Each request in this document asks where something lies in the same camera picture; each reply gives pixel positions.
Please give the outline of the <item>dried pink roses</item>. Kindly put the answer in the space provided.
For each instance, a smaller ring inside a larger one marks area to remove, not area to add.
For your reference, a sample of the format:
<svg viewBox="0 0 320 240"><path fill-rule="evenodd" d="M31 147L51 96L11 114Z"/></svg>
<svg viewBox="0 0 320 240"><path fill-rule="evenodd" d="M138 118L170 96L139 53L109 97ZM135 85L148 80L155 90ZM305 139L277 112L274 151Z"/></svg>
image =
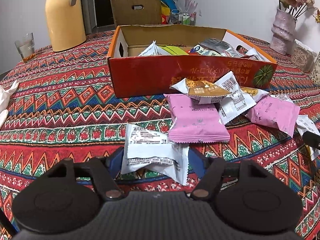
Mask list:
<svg viewBox="0 0 320 240"><path fill-rule="evenodd" d="M310 12L319 24L319 8L315 7L315 0L278 0L278 9L287 12L294 19Z"/></svg>

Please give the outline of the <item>pink textured vase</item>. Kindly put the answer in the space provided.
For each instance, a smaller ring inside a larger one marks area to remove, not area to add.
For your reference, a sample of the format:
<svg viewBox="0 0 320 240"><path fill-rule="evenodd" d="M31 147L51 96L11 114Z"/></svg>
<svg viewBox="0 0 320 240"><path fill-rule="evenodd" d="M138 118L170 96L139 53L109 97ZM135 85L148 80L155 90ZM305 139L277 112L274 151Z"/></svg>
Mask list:
<svg viewBox="0 0 320 240"><path fill-rule="evenodd" d="M297 19L288 12L277 9L271 31L273 33L270 48L286 55L294 42Z"/></svg>

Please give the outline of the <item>wooden chair back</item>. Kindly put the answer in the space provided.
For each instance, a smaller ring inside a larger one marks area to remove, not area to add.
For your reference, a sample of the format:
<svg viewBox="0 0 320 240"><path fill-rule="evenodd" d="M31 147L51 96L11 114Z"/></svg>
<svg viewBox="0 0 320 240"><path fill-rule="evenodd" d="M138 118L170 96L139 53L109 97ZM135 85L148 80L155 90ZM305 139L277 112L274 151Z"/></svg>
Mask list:
<svg viewBox="0 0 320 240"><path fill-rule="evenodd" d="M110 0L114 25L159 25L161 0Z"/></svg>

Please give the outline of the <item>patterned red tablecloth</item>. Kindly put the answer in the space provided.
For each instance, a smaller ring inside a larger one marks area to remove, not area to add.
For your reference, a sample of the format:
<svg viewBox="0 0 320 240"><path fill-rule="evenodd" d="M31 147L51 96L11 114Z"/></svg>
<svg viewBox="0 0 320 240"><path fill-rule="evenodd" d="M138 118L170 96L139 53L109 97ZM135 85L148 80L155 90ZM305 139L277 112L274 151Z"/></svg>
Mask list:
<svg viewBox="0 0 320 240"><path fill-rule="evenodd" d="M119 99L114 95L107 52L113 32L89 35L76 48L54 53L47 46L20 62L1 81L19 82L1 128L1 209L12 223L17 194L64 158L84 162L123 146L128 122L162 133L171 116L162 95ZM301 198L296 232L319 239L319 160L311 160L299 133L288 137L240 116L227 125L228 143L196 144L208 157L252 159Z"/></svg>

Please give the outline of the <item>orange cardboard snack box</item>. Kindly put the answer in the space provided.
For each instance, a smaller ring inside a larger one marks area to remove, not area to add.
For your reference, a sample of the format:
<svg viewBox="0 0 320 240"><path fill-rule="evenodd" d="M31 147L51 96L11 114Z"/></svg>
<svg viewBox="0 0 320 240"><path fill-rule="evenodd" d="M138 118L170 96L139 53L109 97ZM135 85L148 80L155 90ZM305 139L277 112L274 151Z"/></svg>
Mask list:
<svg viewBox="0 0 320 240"><path fill-rule="evenodd" d="M263 59L198 53L140 55L152 42L188 52L208 38L225 41L233 48L255 49ZM278 66L272 56L228 29L188 25L120 25L112 38L107 61L118 98L170 93L170 86L184 78L214 83L230 71L241 86L268 88Z"/></svg>

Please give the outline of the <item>green snack bar packet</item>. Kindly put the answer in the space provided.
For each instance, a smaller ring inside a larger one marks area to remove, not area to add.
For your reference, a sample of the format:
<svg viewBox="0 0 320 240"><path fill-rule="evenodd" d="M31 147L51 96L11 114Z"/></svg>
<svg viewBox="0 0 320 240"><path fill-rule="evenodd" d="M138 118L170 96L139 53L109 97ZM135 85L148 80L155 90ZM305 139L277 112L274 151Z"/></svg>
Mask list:
<svg viewBox="0 0 320 240"><path fill-rule="evenodd" d="M186 51L177 46L161 46L161 48L170 55L188 55Z"/></svg>

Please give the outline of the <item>brown white biscuit packet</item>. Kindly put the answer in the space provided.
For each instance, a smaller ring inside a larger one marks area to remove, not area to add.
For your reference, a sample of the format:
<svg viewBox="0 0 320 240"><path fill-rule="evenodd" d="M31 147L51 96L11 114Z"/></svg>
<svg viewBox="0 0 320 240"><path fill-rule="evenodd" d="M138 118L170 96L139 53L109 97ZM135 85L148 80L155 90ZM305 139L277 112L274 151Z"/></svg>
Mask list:
<svg viewBox="0 0 320 240"><path fill-rule="evenodd" d="M194 81L187 78L170 86L170 89L196 100L199 105L219 103L231 94L228 90L208 81Z"/></svg>

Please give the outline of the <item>pink snack packet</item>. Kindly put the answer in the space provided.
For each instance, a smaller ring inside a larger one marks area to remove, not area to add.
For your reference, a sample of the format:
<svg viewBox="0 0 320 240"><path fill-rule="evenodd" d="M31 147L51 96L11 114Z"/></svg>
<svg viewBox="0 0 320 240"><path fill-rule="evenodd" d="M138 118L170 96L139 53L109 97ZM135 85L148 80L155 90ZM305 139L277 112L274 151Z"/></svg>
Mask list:
<svg viewBox="0 0 320 240"><path fill-rule="evenodd" d="M198 105L184 94L165 94L172 118L169 139L176 143L229 142L230 134L214 105Z"/></svg>
<svg viewBox="0 0 320 240"><path fill-rule="evenodd" d="M292 102L267 96L250 108L245 117L254 124L276 128L293 137L300 107Z"/></svg>

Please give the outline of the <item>drinking glass with straw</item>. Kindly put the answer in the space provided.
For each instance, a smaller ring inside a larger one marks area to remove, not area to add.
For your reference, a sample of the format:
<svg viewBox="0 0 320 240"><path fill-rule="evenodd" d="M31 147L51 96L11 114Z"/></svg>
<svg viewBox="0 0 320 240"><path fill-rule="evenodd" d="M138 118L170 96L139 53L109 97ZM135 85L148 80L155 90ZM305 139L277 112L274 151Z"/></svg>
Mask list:
<svg viewBox="0 0 320 240"><path fill-rule="evenodd" d="M22 61L27 63L35 57L35 42L33 33L27 33L20 40L15 41L15 46L20 54Z"/></svg>

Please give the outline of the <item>white label snack packet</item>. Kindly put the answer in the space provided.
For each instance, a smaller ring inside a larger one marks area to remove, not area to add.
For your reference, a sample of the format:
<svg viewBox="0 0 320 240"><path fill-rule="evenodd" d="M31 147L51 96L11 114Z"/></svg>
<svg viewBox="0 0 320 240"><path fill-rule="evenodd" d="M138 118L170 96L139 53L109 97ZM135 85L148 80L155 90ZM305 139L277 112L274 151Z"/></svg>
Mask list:
<svg viewBox="0 0 320 240"><path fill-rule="evenodd" d="M230 92L219 103L218 113L224 125L256 105L253 98L241 90L232 71L218 79L215 85Z"/></svg>

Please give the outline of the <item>white cloth glove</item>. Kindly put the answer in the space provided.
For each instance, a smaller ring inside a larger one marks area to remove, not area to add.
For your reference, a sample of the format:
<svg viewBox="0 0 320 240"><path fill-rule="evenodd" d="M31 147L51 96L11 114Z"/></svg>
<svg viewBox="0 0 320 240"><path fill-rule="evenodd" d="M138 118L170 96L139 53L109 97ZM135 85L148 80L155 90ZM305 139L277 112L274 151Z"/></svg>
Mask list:
<svg viewBox="0 0 320 240"><path fill-rule="evenodd" d="M10 101L10 97L16 92L18 89L19 82L16 80L11 85L11 87L5 90L2 86L0 87L0 128L5 123L9 111L7 109Z"/></svg>

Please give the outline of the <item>yellow thermos jug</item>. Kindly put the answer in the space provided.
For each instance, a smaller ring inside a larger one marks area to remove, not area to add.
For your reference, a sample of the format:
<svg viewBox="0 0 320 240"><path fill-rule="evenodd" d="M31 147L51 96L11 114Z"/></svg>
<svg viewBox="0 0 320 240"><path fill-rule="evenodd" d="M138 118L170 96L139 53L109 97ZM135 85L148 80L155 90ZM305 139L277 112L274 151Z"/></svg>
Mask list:
<svg viewBox="0 0 320 240"><path fill-rule="evenodd" d="M45 13L54 52L74 48L86 41L81 0L46 0Z"/></svg>

